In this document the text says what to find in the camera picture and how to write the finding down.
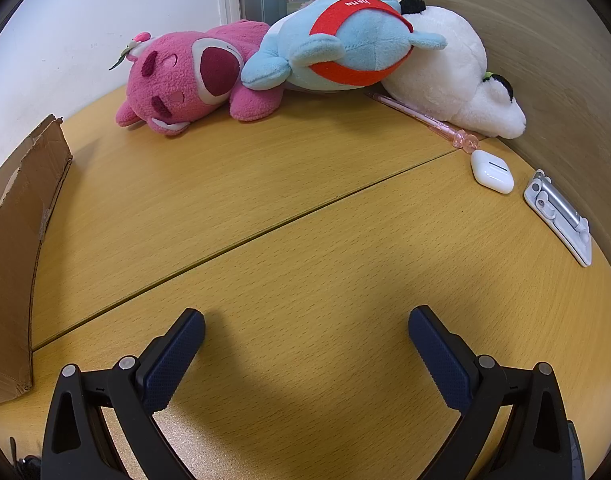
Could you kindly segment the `cardboard box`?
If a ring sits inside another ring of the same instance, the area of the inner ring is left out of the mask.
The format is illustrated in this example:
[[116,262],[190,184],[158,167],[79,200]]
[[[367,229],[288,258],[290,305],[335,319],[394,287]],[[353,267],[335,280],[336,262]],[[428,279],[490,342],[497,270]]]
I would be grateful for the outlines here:
[[36,268],[73,159],[61,124],[48,115],[0,167],[0,404],[33,385]]

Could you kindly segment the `blue plush with red band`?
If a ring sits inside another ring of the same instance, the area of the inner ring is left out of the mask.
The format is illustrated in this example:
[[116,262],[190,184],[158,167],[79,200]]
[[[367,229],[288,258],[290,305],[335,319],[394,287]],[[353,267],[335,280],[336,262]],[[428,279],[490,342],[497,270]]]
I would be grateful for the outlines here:
[[255,91],[364,88],[391,75],[415,48],[446,46],[442,35],[415,29],[398,1],[315,0],[270,26],[241,81]]

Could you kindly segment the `white folding phone stand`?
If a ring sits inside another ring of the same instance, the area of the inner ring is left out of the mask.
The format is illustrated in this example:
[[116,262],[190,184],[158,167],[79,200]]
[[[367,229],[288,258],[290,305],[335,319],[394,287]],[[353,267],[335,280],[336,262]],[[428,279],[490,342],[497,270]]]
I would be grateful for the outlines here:
[[587,268],[592,264],[590,223],[565,199],[542,169],[534,173],[523,191],[523,198],[575,256],[580,266]]

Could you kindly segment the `white earbuds case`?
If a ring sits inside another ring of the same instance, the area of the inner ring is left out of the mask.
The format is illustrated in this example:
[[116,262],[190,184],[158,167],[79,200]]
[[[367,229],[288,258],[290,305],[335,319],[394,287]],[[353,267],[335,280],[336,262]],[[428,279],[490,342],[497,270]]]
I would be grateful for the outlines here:
[[483,150],[470,155],[473,177],[484,188],[507,195],[514,189],[514,177],[504,159]]

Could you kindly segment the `pink pen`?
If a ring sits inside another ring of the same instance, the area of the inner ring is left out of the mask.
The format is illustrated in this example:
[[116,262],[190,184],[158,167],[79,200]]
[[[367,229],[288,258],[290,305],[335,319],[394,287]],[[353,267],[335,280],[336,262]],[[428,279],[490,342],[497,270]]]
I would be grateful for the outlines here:
[[457,148],[458,150],[462,150],[468,154],[473,153],[479,148],[478,137],[475,134],[464,130],[463,128],[452,126],[447,122],[441,122],[441,120],[420,113],[418,110],[413,110],[412,108],[390,98],[390,96],[385,96],[384,94],[374,91],[368,91],[367,95],[371,99],[392,108],[392,110],[396,110],[397,112],[418,120],[418,122],[422,122],[426,127],[434,131],[436,134],[439,134],[442,139],[449,141],[453,148]]

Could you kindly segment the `pink bear plush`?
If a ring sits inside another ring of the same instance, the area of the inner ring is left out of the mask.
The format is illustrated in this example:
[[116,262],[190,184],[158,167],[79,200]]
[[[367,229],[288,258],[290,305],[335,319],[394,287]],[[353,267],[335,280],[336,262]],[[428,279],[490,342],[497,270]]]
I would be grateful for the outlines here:
[[130,61],[125,101],[115,122],[130,127],[145,122],[164,136],[178,136],[193,122],[223,104],[238,122],[254,122],[278,109],[284,88],[255,91],[240,75],[270,29],[242,20],[206,32],[169,32],[153,37],[141,32],[122,50]]

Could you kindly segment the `white plush toy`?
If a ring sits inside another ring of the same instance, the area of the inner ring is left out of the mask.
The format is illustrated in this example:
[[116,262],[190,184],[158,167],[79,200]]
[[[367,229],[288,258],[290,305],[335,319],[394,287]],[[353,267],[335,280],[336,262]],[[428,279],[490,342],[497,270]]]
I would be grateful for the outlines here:
[[441,122],[466,130],[518,138],[526,115],[509,81],[488,71],[484,45],[465,18],[423,0],[401,0],[403,18],[420,32],[447,40],[441,50],[416,48],[403,64],[383,79],[383,88],[400,103]]

